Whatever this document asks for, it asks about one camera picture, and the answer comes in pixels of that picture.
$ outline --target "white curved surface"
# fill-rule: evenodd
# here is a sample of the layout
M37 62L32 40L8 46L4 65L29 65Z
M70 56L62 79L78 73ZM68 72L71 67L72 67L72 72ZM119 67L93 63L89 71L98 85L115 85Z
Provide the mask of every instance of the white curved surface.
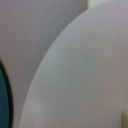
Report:
M78 17L44 57L20 128L121 128L128 108L128 1Z
M14 125L45 52L86 0L0 0L0 59L11 83Z

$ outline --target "white object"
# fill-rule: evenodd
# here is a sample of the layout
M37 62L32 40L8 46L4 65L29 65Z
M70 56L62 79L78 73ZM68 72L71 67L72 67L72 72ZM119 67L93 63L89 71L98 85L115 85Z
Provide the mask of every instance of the white object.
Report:
M84 12L54 42L20 128L121 128L128 107L128 1Z
M86 6L86 0L0 0L0 59L13 94L13 128L18 127L25 96L44 54Z

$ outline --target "curved edge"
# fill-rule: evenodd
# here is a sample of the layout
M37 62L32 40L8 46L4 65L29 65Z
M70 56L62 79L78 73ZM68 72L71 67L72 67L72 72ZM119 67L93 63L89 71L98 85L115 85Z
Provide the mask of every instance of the curved edge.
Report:
M8 103L9 103L9 128L12 128L13 125L13 99L12 99L12 91L11 91L11 86L10 82L8 79L8 76L6 74L6 70L3 66L3 63L0 60L0 68L4 76L4 80L6 83L6 89L7 89L7 94L8 94Z

